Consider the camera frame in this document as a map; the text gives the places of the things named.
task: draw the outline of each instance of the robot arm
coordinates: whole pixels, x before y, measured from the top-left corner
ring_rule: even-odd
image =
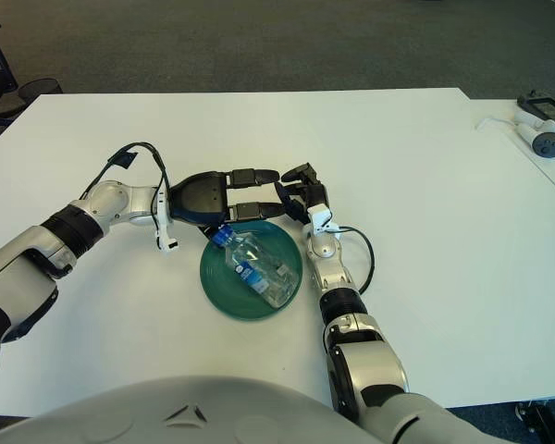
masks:
[[[71,272],[77,260],[115,224],[154,221],[156,244],[167,253],[179,247],[167,233],[173,218],[206,232],[232,219],[283,214],[279,203],[239,203],[234,207],[227,204],[227,188],[278,180],[279,174],[271,170],[201,173],[173,187],[170,198],[168,187],[161,186],[163,180],[158,187],[130,187],[114,180],[99,182],[111,165],[130,165],[136,154],[128,149],[135,145],[127,145],[114,154],[80,199],[0,249],[0,344],[21,338],[31,330],[56,301],[55,279]],[[165,174],[155,150],[153,156]]]
[[[2,247],[0,344],[31,330],[56,301],[54,279],[72,271],[77,260],[108,233],[111,225],[152,217],[155,193],[153,187],[100,182],[85,199],[71,202]]]
[[[507,442],[481,433],[430,399],[409,393],[401,361],[368,314],[341,260],[341,231],[328,207],[325,186],[310,164],[282,176],[282,181],[294,180],[300,183],[286,187],[276,183],[276,190],[288,215],[305,224],[306,254],[325,324],[333,408],[386,443]],[[303,203],[291,195],[300,196]]]

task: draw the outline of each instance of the black cable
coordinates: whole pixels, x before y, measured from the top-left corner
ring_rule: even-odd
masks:
[[[160,169],[160,173],[161,173],[160,181],[158,182],[158,186],[154,190],[152,201],[150,201],[150,216],[152,217],[156,231],[158,231],[158,222],[156,221],[156,217],[154,217],[154,200],[158,196],[158,191],[160,190],[160,187],[162,187],[163,181],[165,182],[165,186],[166,186],[166,196],[170,194],[170,184],[168,182],[167,168],[165,167],[165,163],[163,162],[162,157],[160,156],[156,148],[154,148],[154,146],[148,142],[133,142],[119,148],[115,154],[113,154],[111,157],[107,159],[107,163],[105,164],[101,172],[96,176],[96,178],[92,180],[91,183],[89,183],[89,186],[86,187],[86,190],[84,190],[84,192],[80,196],[80,199],[82,200],[86,198],[91,188],[94,187],[97,183],[99,183],[99,181],[101,180],[103,175],[107,172],[107,170],[113,165],[117,165],[116,160],[120,155],[126,153],[127,151],[129,151],[131,148],[134,148],[134,147],[141,147],[150,151],[150,153],[152,153],[152,157],[154,158],[154,161],[156,162],[156,164],[158,165],[158,168]],[[156,237],[156,245],[158,246],[158,248],[160,248],[160,241],[158,237]]]
[[[84,192],[82,193],[82,195],[80,196],[80,199],[84,199],[87,194],[89,193],[89,191],[91,190],[91,188],[96,185],[97,183],[99,183],[99,180],[101,180],[101,178],[103,177],[103,175],[106,173],[106,171],[112,167],[113,165],[116,165],[115,161],[117,160],[117,158],[126,153],[127,151],[129,151],[131,148],[134,147],[141,147],[141,148],[145,148],[148,151],[150,151],[150,153],[152,153],[152,157],[154,158],[154,161],[156,162],[156,164],[158,165],[158,168],[160,169],[160,172],[162,174],[162,178],[165,181],[165,186],[166,186],[166,191],[167,194],[170,191],[170,184],[168,182],[168,176],[167,176],[167,169],[165,167],[165,163],[163,162],[162,157],[160,156],[160,154],[158,153],[158,151],[156,151],[156,148],[154,148],[150,143],[148,142],[133,142],[130,143],[126,146],[123,146],[121,148],[119,148],[117,150],[117,152],[115,154],[113,154],[111,157],[109,157],[109,159],[107,159],[107,163],[105,164],[105,166],[103,167],[103,169],[101,170],[101,172],[97,175],[96,178],[94,178],[92,180],[91,183],[89,183],[89,186],[86,187],[86,190],[84,190]]]
[[[150,216],[152,216],[152,220],[154,222],[154,227],[156,228],[156,231],[158,231],[158,222],[156,221],[156,217],[154,217],[154,200],[156,199],[156,196],[158,195],[158,191],[160,190],[160,187],[163,184],[163,177],[160,177],[160,181],[158,182],[158,186],[156,187],[156,189],[154,190],[154,194],[152,195],[152,201],[150,201]]]
[[[368,277],[366,278],[366,281],[364,282],[362,287],[360,287],[360,289],[358,290],[360,294],[364,294],[364,292],[370,285],[370,282],[372,282],[372,276],[374,275],[374,270],[376,268],[376,258],[374,256],[374,249],[372,248],[372,243],[370,243],[370,240],[366,237],[365,234],[362,233],[362,231],[354,227],[339,227],[338,230],[328,230],[327,233],[347,233],[350,231],[358,233],[360,236],[362,236],[362,238],[364,239],[364,242],[366,242],[366,246],[368,247],[368,252],[370,253],[370,271],[368,271]]]

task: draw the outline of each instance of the wire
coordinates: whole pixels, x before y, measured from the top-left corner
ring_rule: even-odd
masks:
[[[370,240],[366,237],[365,234],[362,233],[362,231],[354,227],[339,227],[339,229],[337,230],[327,230],[326,232],[335,234],[335,233],[348,233],[350,231],[353,231],[354,233],[357,233],[360,236],[362,236],[362,239],[364,239],[364,242],[366,242],[366,246],[368,247],[368,252],[370,253],[370,271],[368,271],[368,277],[366,278],[366,281],[364,282],[362,287],[360,287],[360,289],[358,290],[360,294],[364,294],[364,292],[370,285],[370,282],[372,282],[372,276],[374,275],[374,270],[376,268],[376,258],[374,256],[374,249],[372,248],[372,243],[370,243]]]
[[[507,123],[508,125],[511,125],[513,127],[516,126],[516,124],[510,120],[506,120],[505,118],[497,118],[497,117],[493,117],[493,116],[488,116],[485,117],[483,120],[481,120],[479,123],[477,123],[475,129],[476,130],[481,130],[490,120],[493,120],[494,122],[501,122],[501,123]]]
[[[107,163],[105,164],[101,172],[96,176],[96,178],[94,178],[91,181],[91,183],[89,183],[88,187],[86,187],[86,190],[84,190],[84,192],[80,195],[80,199],[81,200],[85,199],[89,191],[91,190],[91,188],[94,187],[97,183],[99,183],[99,180],[101,180],[101,178],[107,172],[107,170],[113,165],[117,165],[115,162],[120,155],[126,153],[127,151],[129,151],[131,148],[134,148],[134,147],[141,147],[150,151],[150,153],[152,153],[152,157],[154,158],[154,161],[156,162],[156,164],[158,165],[158,168],[160,169],[160,181],[158,182],[158,186],[154,189],[154,193],[152,195],[152,201],[150,201],[150,216],[152,217],[152,220],[154,222],[154,227],[157,232],[158,221],[154,216],[154,200],[156,199],[156,196],[160,191],[160,187],[162,187],[163,185],[163,181],[165,182],[165,186],[166,186],[166,196],[170,194],[170,184],[168,182],[167,168],[165,167],[165,163],[163,162],[162,157],[160,156],[156,148],[154,148],[154,146],[148,142],[134,142],[119,148],[115,154],[113,154],[111,157],[107,159]],[[156,246],[160,249],[160,240],[158,239],[158,236],[156,237]]]
[[[152,157],[154,158],[154,161],[156,162],[156,164],[158,165],[158,168],[160,169],[161,175],[162,175],[162,179],[165,181],[165,186],[166,186],[166,191],[170,191],[170,185],[168,183],[168,176],[167,176],[167,168],[165,167],[165,163],[163,162],[162,157],[160,156],[160,154],[158,153],[158,151],[156,151],[156,148],[154,148],[153,145],[151,145],[148,142],[133,142],[130,143],[126,146],[123,146],[121,148],[119,148],[115,154],[113,154],[111,157],[109,157],[109,159],[107,160],[107,163],[105,164],[105,166],[103,167],[103,169],[101,170],[101,172],[96,176],[96,178],[94,178],[92,180],[91,183],[89,183],[88,187],[86,187],[86,190],[84,190],[84,192],[82,193],[82,195],[80,196],[80,199],[84,199],[89,191],[91,190],[91,188],[96,185],[97,183],[99,183],[99,180],[101,180],[101,178],[103,177],[103,175],[106,173],[106,171],[112,167],[113,165],[116,165],[115,161],[117,160],[117,158],[126,153],[127,151],[129,151],[131,148],[134,147],[141,147],[141,148],[145,148],[148,151],[150,151],[150,153],[152,153]]]

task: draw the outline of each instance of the teal plate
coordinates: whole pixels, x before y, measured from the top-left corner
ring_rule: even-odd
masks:
[[[243,222],[232,225],[232,228],[237,233],[253,233],[267,252],[279,257],[298,273],[296,290],[285,304],[273,308],[227,267],[225,251],[209,241],[200,262],[200,279],[206,296],[218,310],[237,319],[263,319],[283,310],[298,293],[302,281],[302,258],[296,242],[286,231],[265,221]]]

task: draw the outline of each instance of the blue bottle cap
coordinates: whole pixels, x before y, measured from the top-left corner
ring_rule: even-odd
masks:
[[[230,225],[223,225],[218,232],[212,236],[212,242],[219,247],[224,247],[230,239],[230,236],[234,233],[234,230]]]

